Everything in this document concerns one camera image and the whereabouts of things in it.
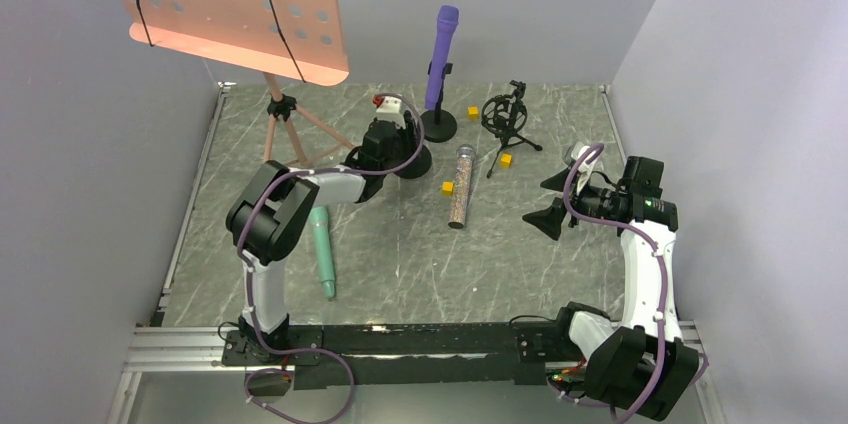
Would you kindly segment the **black round-base clamp stand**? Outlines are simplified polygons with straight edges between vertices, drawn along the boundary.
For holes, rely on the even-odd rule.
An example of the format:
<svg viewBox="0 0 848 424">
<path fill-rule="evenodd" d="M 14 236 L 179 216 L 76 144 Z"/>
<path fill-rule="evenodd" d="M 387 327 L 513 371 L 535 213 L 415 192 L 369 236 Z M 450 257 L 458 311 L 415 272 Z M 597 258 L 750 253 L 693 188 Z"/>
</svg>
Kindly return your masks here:
<svg viewBox="0 0 848 424">
<path fill-rule="evenodd" d="M 425 110 L 422 114 L 425 139 L 433 143 L 443 143 L 452 139 L 457 132 L 455 117 L 443 109 L 444 81 L 452 73 L 453 64 L 446 62 L 442 71 L 439 95 L 433 110 Z"/>
</svg>

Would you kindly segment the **black round-base clip stand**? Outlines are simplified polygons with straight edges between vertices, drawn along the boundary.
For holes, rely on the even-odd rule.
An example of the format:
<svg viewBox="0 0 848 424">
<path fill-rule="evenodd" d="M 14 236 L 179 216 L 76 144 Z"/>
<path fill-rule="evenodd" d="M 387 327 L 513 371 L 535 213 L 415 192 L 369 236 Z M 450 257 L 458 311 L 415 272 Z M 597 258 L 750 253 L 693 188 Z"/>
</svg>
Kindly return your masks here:
<svg viewBox="0 0 848 424">
<path fill-rule="evenodd" d="M 428 147 L 424 145 L 417 157 L 403 169 L 395 172 L 395 175 L 406 180 L 418 179 L 427 174 L 431 166 L 432 155 Z"/>
</svg>

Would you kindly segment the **purple microphone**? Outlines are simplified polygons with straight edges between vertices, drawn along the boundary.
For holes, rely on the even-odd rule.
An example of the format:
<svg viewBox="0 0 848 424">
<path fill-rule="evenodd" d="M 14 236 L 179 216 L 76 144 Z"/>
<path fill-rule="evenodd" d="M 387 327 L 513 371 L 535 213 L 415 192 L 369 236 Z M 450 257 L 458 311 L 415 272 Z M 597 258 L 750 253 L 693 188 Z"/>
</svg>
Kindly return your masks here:
<svg viewBox="0 0 848 424">
<path fill-rule="evenodd" d="M 450 46 L 459 24 L 459 15 L 459 9 L 455 6 L 443 5 L 436 18 L 436 38 L 425 93 L 425 109 L 428 111 L 434 111 L 439 102 Z"/>
</svg>

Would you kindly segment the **mint green microphone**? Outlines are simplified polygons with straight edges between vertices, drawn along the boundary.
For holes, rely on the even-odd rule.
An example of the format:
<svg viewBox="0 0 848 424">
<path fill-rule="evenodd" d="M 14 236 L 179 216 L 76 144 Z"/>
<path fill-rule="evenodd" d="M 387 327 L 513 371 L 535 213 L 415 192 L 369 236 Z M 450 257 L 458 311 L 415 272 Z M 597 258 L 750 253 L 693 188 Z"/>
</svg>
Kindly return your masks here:
<svg viewBox="0 0 848 424">
<path fill-rule="evenodd" d="M 319 282 L 326 299 L 336 296 L 336 273 L 329 229 L 329 212 L 325 206 L 314 207 L 309 215 Z"/>
</svg>

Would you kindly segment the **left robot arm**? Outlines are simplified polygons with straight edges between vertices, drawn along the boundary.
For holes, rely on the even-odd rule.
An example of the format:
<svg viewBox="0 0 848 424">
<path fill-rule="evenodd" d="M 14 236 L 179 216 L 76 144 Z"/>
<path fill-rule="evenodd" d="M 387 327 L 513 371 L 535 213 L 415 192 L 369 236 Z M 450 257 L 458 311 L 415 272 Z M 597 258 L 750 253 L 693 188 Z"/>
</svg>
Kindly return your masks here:
<svg viewBox="0 0 848 424">
<path fill-rule="evenodd" d="M 337 166 L 314 170 L 289 168 L 275 160 L 264 163 L 225 220 L 243 263 L 241 332 L 272 349 L 288 348 L 285 264 L 313 209 L 364 203 L 382 189 L 386 176 L 415 179 L 430 163 L 421 126 L 410 115 L 400 123 L 374 119 L 362 144 Z"/>
</svg>

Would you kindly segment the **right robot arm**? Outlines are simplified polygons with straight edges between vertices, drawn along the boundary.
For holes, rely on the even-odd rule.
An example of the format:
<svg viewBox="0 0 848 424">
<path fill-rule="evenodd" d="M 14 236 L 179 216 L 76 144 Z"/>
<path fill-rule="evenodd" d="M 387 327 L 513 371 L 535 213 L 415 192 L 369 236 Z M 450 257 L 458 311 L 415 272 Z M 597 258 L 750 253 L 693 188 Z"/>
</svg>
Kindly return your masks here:
<svg viewBox="0 0 848 424">
<path fill-rule="evenodd" d="M 576 349 L 577 366 L 546 376 L 560 398 L 609 410 L 617 423 L 634 416 L 665 420 L 708 361 L 685 343 L 673 295 L 673 252 L 678 210 L 662 198 L 664 164 L 628 158 L 617 182 L 591 185 L 602 147 L 576 145 L 567 167 L 542 182 L 557 190 L 545 210 L 524 221 L 552 239 L 581 222 L 615 228 L 624 257 L 624 309 L 620 321 L 592 306 L 570 302 L 548 330 L 558 347 Z"/>
</svg>

